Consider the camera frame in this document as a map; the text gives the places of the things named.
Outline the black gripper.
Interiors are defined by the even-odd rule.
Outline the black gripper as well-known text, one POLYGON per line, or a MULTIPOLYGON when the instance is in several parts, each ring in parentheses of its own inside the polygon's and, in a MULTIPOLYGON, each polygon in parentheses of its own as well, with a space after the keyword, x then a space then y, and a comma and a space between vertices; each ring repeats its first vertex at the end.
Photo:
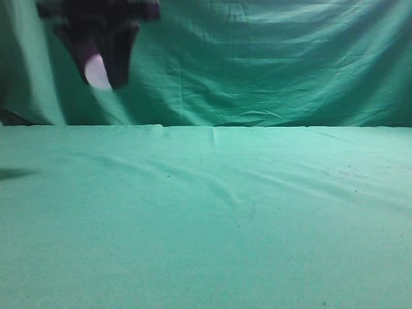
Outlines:
POLYGON ((89 84, 86 65, 99 50, 93 38, 81 32, 107 32, 102 41, 102 59, 113 89, 128 83, 139 22, 161 18, 159 1, 36 1, 35 5, 41 19, 55 21, 53 31, 85 84, 89 84))

